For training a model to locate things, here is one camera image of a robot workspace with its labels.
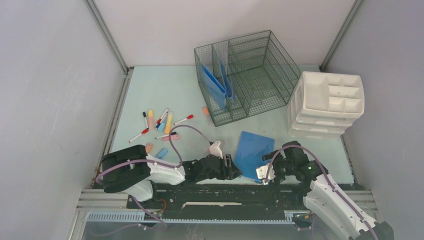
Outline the blue folder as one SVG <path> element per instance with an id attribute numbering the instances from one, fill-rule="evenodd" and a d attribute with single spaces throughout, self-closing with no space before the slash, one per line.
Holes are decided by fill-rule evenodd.
<path id="1" fill-rule="evenodd" d="M 201 80 L 216 104 L 225 110 L 227 107 L 226 90 L 209 69 L 201 62 Z"/>
<path id="2" fill-rule="evenodd" d="M 227 74 L 226 67 L 223 64 L 223 61 L 219 60 L 219 66 L 221 70 L 221 76 L 224 83 L 224 88 L 226 90 L 227 98 L 233 102 L 235 99 L 235 89 L 233 85 L 233 80 L 230 74 Z"/>
<path id="3" fill-rule="evenodd" d="M 242 131 L 235 151 L 234 164 L 242 176 L 254 183 L 260 183 L 256 169 L 263 166 L 262 156 L 274 151 L 275 140 L 270 137 Z"/>

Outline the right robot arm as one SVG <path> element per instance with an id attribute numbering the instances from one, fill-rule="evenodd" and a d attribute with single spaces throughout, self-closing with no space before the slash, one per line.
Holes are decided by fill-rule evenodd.
<path id="1" fill-rule="evenodd" d="M 256 168 L 263 185 L 279 185 L 294 176 L 298 191 L 291 194 L 291 204 L 307 208 L 324 221 L 343 240 L 393 240 L 393 228 L 378 222 L 358 206 L 309 149 L 297 141 L 285 143 L 279 150 L 263 155 L 264 165 Z"/>

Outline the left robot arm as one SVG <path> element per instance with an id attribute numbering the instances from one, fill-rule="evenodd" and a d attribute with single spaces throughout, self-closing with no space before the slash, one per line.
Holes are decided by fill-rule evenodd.
<path id="1" fill-rule="evenodd" d="M 104 155 L 102 172 L 95 182 L 106 193 L 126 193 L 145 208 L 158 202 L 156 184 L 190 186 L 205 180 L 230 181 L 242 175 L 231 155 L 213 152 L 201 159 L 171 164 L 147 153 L 144 145 L 135 145 Z"/>

